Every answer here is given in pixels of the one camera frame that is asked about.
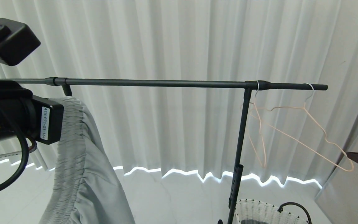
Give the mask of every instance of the black basket handle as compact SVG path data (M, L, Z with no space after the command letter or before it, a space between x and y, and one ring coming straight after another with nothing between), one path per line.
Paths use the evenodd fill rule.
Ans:
M310 215L309 215L309 213L307 212L307 210L302 206L302 205L300 205L300 204L298 204L298 203L296 203L296 202L287 202L287 203L284 203L284 204L282 204L282 205L280 205L280 207L278 208L278 212L279 213L281 213L282 211L283 211L283 207L284 206L286 206L286 205L296 205L296 206L298 206L298 207L300 207L300 208L302 208L302 210L306 213L306 216L307 216L307 222L309 223L309 224L311 224L311 218L310 218Z

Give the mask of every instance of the wire hanger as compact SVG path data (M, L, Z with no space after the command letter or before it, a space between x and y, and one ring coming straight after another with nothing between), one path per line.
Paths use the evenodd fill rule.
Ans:
M311 94L310 96L308 96L308 97L305 99L303 107L277 106L277 107L273 107L273 108L271 108L271 109L267 109L267 108L265 108L265 107L257 107L257 105L256 105L256 95L257 95L257 93L258 93L258 91L259 91L259 82L257 81L257 83L258 83L258 89L257 89L257 91L256 91L256 93L255 93L255 96L254 96L254 102L250 102L250 104L252 104L252 105L254 106L254 107L250 110L250 112L252 112L253 110L255 110L256 113L257 113L257 117L255 117L252 113L249 113L249 114L250 114L253 118L255 118L255 119L257 119L257 120L259 121L259 135L260 135L260 137L261 137L261 139L262 139L263 154L264 154L264 164L262 164L262 162L261 162L261 160L260 160L260 158L259 158L259 156L258 156L258 153L257 153L257 151L256 151L256 149L255 149L255 147L254 147L254 145L253 145L253 142L252 142L252 140L251 140L251 138L250 138L250 133L249 133L249 132L248 132L248 137L249 137L250 143L251 143L251 145L252 145L252 147L253 147L253 149L254 149L254 151L255 151L255 153L256 153L256 156L257 156L257 158L258 158L258 160L259 160L259 162L260 162L260 165L261 165L263 168L266 167L266 148L265 148L265 146L264 146L264 140L263 140L263 136L262 136L262 134L261 134L261 126L262 126L262 123L263 123L263 124L266 124L266 125L268 125L268 126L270 126L271 128L277 130L278 132L280 132L280 133L282 133L282 134L284 134L284 135L290 137L291 139L297 141L297 142L300 143L301 145L303 145L303 146L305 146L306 148L312 150L315 154L319 155L319 156L322 157L323 159L325 159L325 160L327 160L328 162L332 163L334 166L336 166L336 167L338 167L338 168L340 168L340 169L342 169L342 170L344 170L344 171L347 171L347 172L352 172L352 171L354 170L353 161L347 157L346 152L345 152L340 146L338 146L336 143L333 143L333 142L328 141L328 139L327 139L327 132L323 129L323 127L314 119L314 117L313 117L313 116L307 111L307 109L306 109L306 102L307 102L307 100L314 95L314 88L313 88L312 85L310 85L310 84L307 83L308 85L311 86L311 89L312 89L313 92L312 92L312 94ZM338 149L340 149L341 152L342 152L342 154L344 154L344 156L350 161L352 168L351 168L351 169L345 169L345 168L343 168L343 167L337 165L336 163L334 163L334 162L332 162L331 160L327 159L325 156L321 155L320 153L318 153L318 152L315 151L314 149L312 149L312 148L310 148L309 146L305 145L304 143L300 142L299 140L297 140L297 139L294 138L293 136L290 136L289 134L287 134L287 133L285 133L285 132L283 132L283 131L277 129L276 127L274 127L274 126L268 124L267 122L265 122L263 119L260 118L258 109L265 109L265 110L267 110L268 112L271 112L271 111L273 111L274 109L280 109L280 108L290 108L290 109L304 110L304 111L306 112L307 116L308 116L309 118L311 118L311 119L314 121L314 123L324 132L324 140L325 140L327 143L329 143L329 144L331 144L331 145L334 145L334 146L336 146Z

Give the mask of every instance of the white marble floor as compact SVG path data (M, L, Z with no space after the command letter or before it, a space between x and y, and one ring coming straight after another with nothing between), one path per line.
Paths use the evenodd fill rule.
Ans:
M16 166L0 164L0 183L9 177ZM231 177L214 177L200 181L198 175L171 173L161 178L160 172L135 170L130 175L116 170L125 189L137 224L216 224L227 220ZM0 193L0 224L38 223L53 186L53 171L29 167L22 177ZM256 180L243 180L239 198L261 200L274 205L294 201L304 205L312 222L330 224L314 202L319 188L316 184L287 181L284 187L276 182L261 187ZM286 210L305 217L298 207Z

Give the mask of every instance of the label sticker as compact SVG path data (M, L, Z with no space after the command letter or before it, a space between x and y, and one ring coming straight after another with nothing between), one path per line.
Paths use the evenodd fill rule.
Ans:
M49 112L50 109L47 107L42 107L41 112L41 139L48 140L49 132Z

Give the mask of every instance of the black metal clothes rack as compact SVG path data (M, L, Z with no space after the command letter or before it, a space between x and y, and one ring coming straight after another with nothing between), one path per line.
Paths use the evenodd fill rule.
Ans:
M237 196L240 189L243 165L240 164L241 152L243 148L244 133L246 130L248 108L250 104L251 92L253 90L268 89L294 89L294 90L316 90L325 91L327 85L321 84L301 84L301 83L272 83L267 81L177 81L177 80L131 80L131 79L89 79L89 78L20 78L12 79L20 84L46 84L51 86L62 86L66 96L72 96L70 85L94 85L94 86L154 86L154 87L193 87L193 88L242 88L244 89L243 110L241 113L240 130L238 135L236 158L234 160L234 171L232 188L229 197L229 218L228 224L233 223L234 212L236 209Z

